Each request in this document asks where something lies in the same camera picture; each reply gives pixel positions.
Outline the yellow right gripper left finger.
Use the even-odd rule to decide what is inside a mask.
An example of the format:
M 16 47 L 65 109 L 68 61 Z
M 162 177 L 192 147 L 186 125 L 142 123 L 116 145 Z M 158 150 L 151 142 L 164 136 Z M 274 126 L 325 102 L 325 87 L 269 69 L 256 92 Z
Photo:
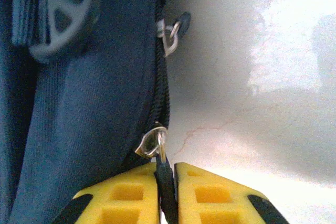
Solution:
M 77 192 L 52 223 L 160 223 L 155 163 Z

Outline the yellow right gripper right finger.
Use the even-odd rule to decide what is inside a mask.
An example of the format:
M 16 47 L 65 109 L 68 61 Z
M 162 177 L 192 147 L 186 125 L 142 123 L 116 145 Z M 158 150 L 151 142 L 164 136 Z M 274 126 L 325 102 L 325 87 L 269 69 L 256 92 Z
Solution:
M 288 223 L 257 190 L 188 163 L 174 173 L 179 223 Z

